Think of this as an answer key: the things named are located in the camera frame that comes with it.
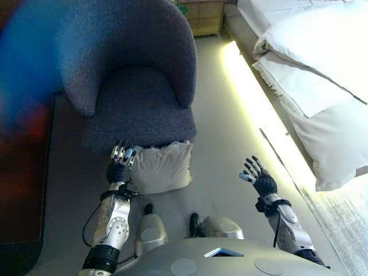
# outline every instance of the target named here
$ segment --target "beige pillow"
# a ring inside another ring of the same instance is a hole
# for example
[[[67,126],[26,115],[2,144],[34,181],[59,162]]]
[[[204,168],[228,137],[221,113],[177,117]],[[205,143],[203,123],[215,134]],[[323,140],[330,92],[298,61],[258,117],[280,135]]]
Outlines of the beige pillow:
[[[163,148],[140,148],[131,172],[140,194],[164,193],[186,187],[193,144],[174,142]]]

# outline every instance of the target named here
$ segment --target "black cable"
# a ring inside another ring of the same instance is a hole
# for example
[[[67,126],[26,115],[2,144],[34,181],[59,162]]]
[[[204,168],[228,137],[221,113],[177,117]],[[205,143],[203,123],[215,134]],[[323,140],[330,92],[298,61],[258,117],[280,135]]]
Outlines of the black cable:
[[[134,254],[134,255],[132,255],[132,256],[130,256],[130,257],[128,257],[128,258],[126,258],[125,260],[122,260],[121,262],[118,262],[117,264],[118,265],[121,265],[122,263],[126,263],[128,260],[130,260],[130,259],[133,259],[134,258],[134,260],[137,258],[137,256]]]
[[[280,229],[280,221],[281,221],[281,215],[280,212],[277,211],[278,213],[278,221],[277,221],[277,227],[276,227],[276,232],[275,232],[275,238],[274,238],[274,248],[276,248],[276,244],[277,244],[277,237],[278,237],[278,231]]]
[[[83,242],[85,243],[85,245],[87,245],[88,247],[91,247],[92,245],[89,244],[87,242],[86,238],[85,238],[86,227],[87,227],[88,223],[90,222],[90,220],[92,219],[93,215],[95,214],[95,212],[97,212],[97,210],[99,209],[100,206],[101,206],[101,203],[98,204],[97,208],[93,211],[93,213],[91,214],[91,216],[86,221],[85,226],[83,226],[82,239],[83,239]]]

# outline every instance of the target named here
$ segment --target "drawer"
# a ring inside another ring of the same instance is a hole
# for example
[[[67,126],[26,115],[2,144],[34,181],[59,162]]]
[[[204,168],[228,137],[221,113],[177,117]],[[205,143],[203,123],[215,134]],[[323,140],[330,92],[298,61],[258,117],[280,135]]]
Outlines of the drawer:
[[[188,20],[191,31],[193,32],[193,35],[195,36],[197,33],[199,33],[199,28],[198,28],[198,19],[192,19],[192,20]]]
[[[218,18],[205,18],[198,20],[199,33],[210,34],[219,32],[221,17]]]
[[[184,4],[189,12],[185,14],[186,19],[197,19],[200,17],[200,3],[186,3]]]
[[[202,2],[200,6],[200,18],[221,17],[224,2]]]

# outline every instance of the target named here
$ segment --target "black glove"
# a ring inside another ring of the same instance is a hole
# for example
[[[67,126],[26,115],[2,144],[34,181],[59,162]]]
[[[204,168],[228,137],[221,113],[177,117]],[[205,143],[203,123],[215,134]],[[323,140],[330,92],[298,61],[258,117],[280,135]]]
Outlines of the black glove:
[[[247,158],[244,166],[247,168],[239,174],[239,177],[252,183],[260,197],[277,193],[277,185],[270,173],[261,164],[256,156],[252,156],[254,162]]]

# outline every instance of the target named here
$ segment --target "white pillow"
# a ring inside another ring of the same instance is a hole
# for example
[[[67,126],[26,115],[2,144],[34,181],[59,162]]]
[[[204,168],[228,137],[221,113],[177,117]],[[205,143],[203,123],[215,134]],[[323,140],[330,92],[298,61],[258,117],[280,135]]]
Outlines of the white pillow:
[[[367,165],[368,106],[352,99],[307,118],[281,104],[313,159],[317,191],[343,186]]]
[[[193,144],[174,142],[163,148],[140,148],[131,172],[140,194],[164,193],[186,187]]]

